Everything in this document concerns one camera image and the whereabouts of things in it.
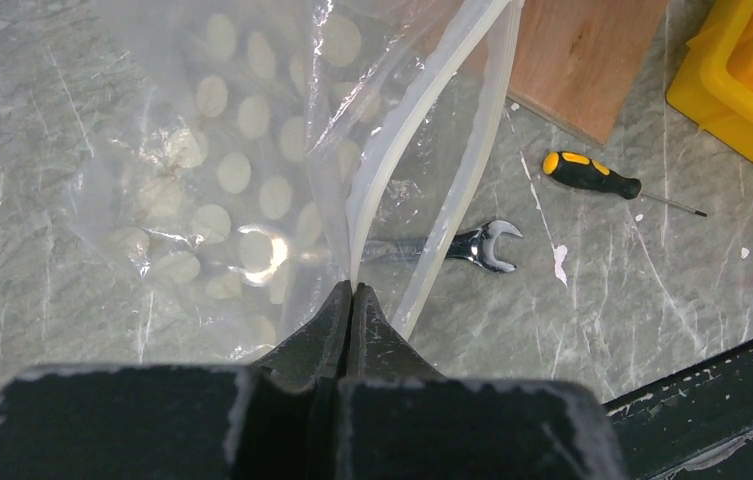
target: screwdriver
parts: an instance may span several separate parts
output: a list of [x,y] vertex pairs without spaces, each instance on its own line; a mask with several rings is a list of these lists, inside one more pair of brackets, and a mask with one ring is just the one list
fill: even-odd
[[544,173],[553,180],[569,187],[600,193],[614,193],[627,200],[643,195],[694,215],[708,216],[700,210],[642,191],[641,180],[621,176],[585,155],[573,152],[550,152],[544,158],[543,168]]

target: plastic bag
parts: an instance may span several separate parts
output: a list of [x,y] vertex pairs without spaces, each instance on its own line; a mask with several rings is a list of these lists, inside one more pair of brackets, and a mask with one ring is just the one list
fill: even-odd
[[[520,7],[99,0],[157,89],[95,140],[72,227],[221,328],[231,358],[342,279],[408,335],[490,153]],[[477,74],[455,75],[468,56]],[[419,259],[361,264],[368,241],[410,237]]]

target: white paint stain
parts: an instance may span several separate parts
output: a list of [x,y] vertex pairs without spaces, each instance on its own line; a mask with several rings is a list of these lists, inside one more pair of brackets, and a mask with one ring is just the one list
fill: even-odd
[[556,266],[555,266],[555,272],[556,272],[556,278],[561,280],[561,282],[564,284],[564,286],[567,286],[567,274],[564,273],[564,268],[562,267],[562,263],[564,263],[564,258],[567,256],[567,246],[566,245],[559,245],[555,249],[553,249],[553,258],[556,260]]
[[547,238],[550,240],[550,248],[553,250],[553,259],[555,260],[553,271],[556,278],[561,280],[566,287],[567,274],[564,273],[562,262],[564,262],[564,257],[567,256],[567,247],[565,245],[556,246],[553,242],[553,235],[550,233],[549,225],[547,225],[547,217],[544,216],[544,209],[541,208],[541,200],[538,199],[538,192],[535,191],[535,184],[532,183],[532,175],[529,174],[529,167],[526,166],[526,158],[523,157],[523,152],[520,152],[520,163],[523,165],[523,173],[526,174],[526,178],[529,180],[529,191],[535,199],[535,210],[541,212],[541,222],[544,224],[544,230],[547,232]]

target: marble floor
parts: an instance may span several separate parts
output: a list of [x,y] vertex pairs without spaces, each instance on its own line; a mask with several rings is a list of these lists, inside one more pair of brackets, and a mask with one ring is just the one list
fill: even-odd
[[[90,136],[150,82],[86,3],[0,1],[0,388],[38,363],[227,359],[66,228],[62,195]],[[442,372],[575,380],[607,400],[753,338],[753,165],[664,102],[710,5],[671,2],[605,148],[503,110],[465,224],[518,224],[526,238],[501,256],[520,270],[445,264],[410,338]],[[709,218],[553,184],[549,149],[594,155]]]

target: black metal bar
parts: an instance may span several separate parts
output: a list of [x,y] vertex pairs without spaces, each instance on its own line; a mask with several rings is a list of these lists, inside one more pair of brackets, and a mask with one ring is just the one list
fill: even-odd
[[670,472],[753,430],[753,340],[606,408],[630,474],[652,478]]
[[578,385],[346,378],[339,390],[335,478],[626,478]]

